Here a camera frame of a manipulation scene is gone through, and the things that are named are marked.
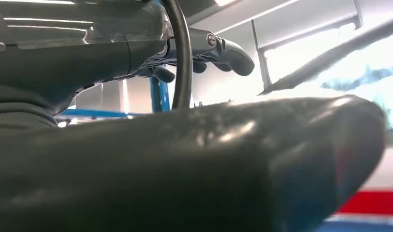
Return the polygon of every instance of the window frame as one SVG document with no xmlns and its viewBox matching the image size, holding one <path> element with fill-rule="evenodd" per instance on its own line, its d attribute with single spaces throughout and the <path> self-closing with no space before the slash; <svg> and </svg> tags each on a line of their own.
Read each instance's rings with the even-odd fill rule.
<svg viewBox="0 0 393 232">
<path fill-rule="evenodd" d="M 331 24 L 324 25 L 324 26 L 318 27 L 318 28 L 310 30 L 310 31 L 305 31 L 305 32 L 299 33 L 297 35 L 293 35 L 293 36 L 288 37 L 286 39 L 258 47 L 257 52 L 258 52 L 258 56 L 259 56 L 260 69 L 261 69 L 261 73 L 262 73 L 264 88 L 267 88 L 272 84 L 270 74 L 269 74 L 269 68 L 268 68 L 268 64 L 267 64 L 267 58 L 264 55 L 265 51 L 278 48 L 280 46 L 297 41 L 299 39 L 306 38 L 308 36 L 317 34 L 319 32 L 323 32 L 323 31 L 330 30 L 330 29 L 336 29 L 336 28 L 339 28 L 341 26 L 344 26 L 344 25 L 347 25 L 350 23 L 354 23 L 356 30 L 362 27 L 361 21 L 360 21 L 360 16 L 358 14 L 355 14 L 353 16 L 350 16 L 345 19 L 341 19 L 341 20 L 333 22 Z"/>
</svg>

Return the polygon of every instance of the fluorescent light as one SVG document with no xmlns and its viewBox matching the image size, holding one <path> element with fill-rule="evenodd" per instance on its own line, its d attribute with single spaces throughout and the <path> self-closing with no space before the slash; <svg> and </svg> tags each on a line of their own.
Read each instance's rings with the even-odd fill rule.
<svg viewBox="0 0 393 232">
<path fill-rule="evenodd" d="M 227 5 L 235 0 L 215 0 L 215 1 L 219 6 L 224 6 L 224 5 Z"/>
<path fill-rule="evenodd" d="M 60 122 L 60 123 L 58 123 L 58 127 L 59 128 L 64 128 L 66 126 L 67 126 L 67 122 Z"/>
<path fill-rule="evenodd" d="M 19 20 L 19 21 L 61 22 L 61 23 L 93 23 L 93 22 L 90 22 L 90 21 L 45 19 L 45 18 L 4 18 L 4 19 L 5 20 Z"/>
<path fill-rule="evenodd" d="M 72 1 L 57 1 L 57 0 L 0 0 L 0 1 L 48 3 L 48 4 L 68 4 L 68 5 L 74 5 L 75 4 Z"/>
<path fill-rule="evenodd" d="M 46 26 L 22 26 L 22 25 L 8 25 L 9 28 L 47 28 L 47 29 L 62 29 L 62 30 L 79 30 L 86 32 L 86 29 L 79 28 L 60 28 L 60 27 L 46 27 Z"/>
</svg>

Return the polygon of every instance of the ceiling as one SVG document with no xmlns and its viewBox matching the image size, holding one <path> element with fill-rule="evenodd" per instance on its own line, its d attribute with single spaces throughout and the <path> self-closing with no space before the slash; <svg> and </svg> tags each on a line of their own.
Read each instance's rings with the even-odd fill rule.
<svg viewBox="0 0 393 232">
<path fill-rule="evenodd" d="M 215 0 L 178 0 L 178 2 L 188 25 L 192 25 L 224 8 L 217 5 Z"/>
<path fill-rule="evenodd" d="M 186 18 L 196 15 L 209 7 L 217 6 L 215 0 L 178 0 Z"/>
</svg>

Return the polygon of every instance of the blue metal frame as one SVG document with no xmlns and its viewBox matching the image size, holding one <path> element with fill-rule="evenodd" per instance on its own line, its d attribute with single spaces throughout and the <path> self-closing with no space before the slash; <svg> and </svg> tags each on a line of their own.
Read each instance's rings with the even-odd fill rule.
<svg viewBox="0 0 393 232">
<path fill-rule="evenodd" d="M 149 79 L 151 82 L 151 99 L 152 110 L 154 113 L 167 112 L 171 110 L 169 105 L 168 85 L 165 82 L 159 81 L 155 77 Z"/>
<path fill-rule="evenodd" d="M 126 114 L 123 112 L 67 109 L 58 117 L 86 117 L 86 118 L 127 118 L 128 116 L 138 116 L 139 114 Z"/>
</svg>

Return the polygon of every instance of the white wall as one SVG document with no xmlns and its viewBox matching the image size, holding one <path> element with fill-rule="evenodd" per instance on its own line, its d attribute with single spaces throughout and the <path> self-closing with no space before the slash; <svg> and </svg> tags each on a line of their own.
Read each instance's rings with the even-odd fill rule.
<svg viewBox="0 0 393 232">
<path fill-rule="evenodd" d="M 152 113 L 151 82 L 149 78 L 134 77 L 127 80 L 129 111 Z"/>
</svg>

